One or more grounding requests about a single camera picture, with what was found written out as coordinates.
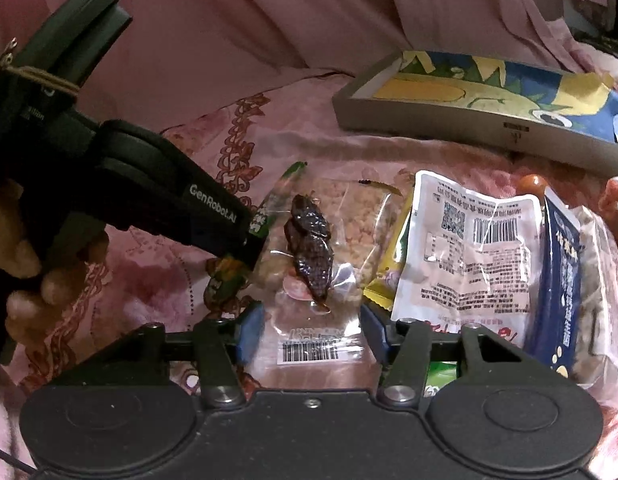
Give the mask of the person's left hand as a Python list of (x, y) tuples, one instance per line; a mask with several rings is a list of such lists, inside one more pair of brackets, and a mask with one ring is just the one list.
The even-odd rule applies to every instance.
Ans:
[(44, 269), (16, 210), (21, 192), (12, 181), (0, 180), (0, 270), (25, 286), (6, 298), (6, 331), (19, 344), (34, 348), (82, 294), (88, 266), (105, 261), (110, 239), (102, 231), (78, 256)]

